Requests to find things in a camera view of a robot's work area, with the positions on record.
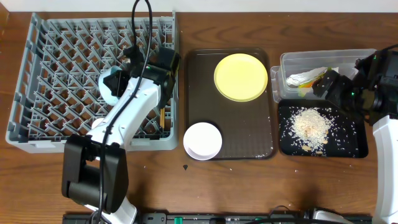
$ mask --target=tray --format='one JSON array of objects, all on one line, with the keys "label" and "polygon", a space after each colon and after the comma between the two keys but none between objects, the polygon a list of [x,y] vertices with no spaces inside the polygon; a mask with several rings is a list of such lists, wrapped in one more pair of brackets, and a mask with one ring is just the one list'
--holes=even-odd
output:
[{"label": "tray", "polygon": [[292,123],[289,118],[299,109],[317,108],[321,115],[334,118],[333,126],[327,134],[328,144],[324,145],[322,156],[365,158],[368,155],[368,142],[364,121],[353,122],[344,112],[326,100],[282,100],[278,104],[279,145],[282,152],[291,156],[316,156],[299,145],[293,144],[294,138],[289,134]]},{"label": "tray", "polygon": [[215,86],[214,71],[223,58],[231,54],[249,54],[267,68],[268,58],[261,49],[193,50],[187,55],[185,70],[187,125],[198,122],[214,124],[223,136],[221,151],[213,158],[268,159],[275,152],[276,118],[272,101],[271,79],[264,93],[255,100],[235,102],[224,97]]},{"label": "tray", "polygon": [[[149,18],[51,19],[33,13],[12,102],[6,141],[27,152],[63,152],[71,134],[85,135],[111,110],[98,90],[98,77],[113,65],[126,67],[123,48],[132,28],[143,57]],[[154,17],[150,57],[167,47],[178,51],[175,13]],[[174,149],[178,144],[178,83],[165,109],[165,128],[154,108],[131,142],[133,150]]]}]

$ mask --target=white backdrop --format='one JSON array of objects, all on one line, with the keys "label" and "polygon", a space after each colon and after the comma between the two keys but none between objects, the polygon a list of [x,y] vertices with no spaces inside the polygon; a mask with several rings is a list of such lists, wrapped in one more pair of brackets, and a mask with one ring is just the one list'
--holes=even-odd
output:
[{"label": "white backdrop", "polygon": [[[141,0],[137,11],[147,11]],[[0,0],[10,12],[124,12],[134,0]],[[155,12],[398,12],[398,0],[150,0]]]}]

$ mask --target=yellow plate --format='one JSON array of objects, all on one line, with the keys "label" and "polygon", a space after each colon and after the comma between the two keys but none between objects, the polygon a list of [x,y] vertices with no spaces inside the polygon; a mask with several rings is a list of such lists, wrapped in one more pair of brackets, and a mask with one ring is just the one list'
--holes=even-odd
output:
[{"label": "yellow plate", "polygon": [[233,54],[221,60],[214,72],[218,91],[230,100],[245,102],[259,97],[267,87],[264,65],[247,54]]}]

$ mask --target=green connector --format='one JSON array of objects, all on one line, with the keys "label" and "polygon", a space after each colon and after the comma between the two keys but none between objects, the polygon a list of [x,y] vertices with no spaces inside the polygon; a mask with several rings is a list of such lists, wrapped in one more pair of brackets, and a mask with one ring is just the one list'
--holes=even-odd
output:
[{"label": "green connector", "polygon": [[182,224],[182,217],[175,217],[174,224]]}]

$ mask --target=white rice pile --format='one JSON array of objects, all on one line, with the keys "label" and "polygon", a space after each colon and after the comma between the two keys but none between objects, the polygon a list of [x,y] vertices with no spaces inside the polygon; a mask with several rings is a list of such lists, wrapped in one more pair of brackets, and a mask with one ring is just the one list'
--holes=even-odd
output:
[{"label": "white rice pile", "polygon": [[327,132],[332,126],[328,118],[312,108],[298,111],[291,120],[293,137],[303,141],[312,150],[323,146]]}]

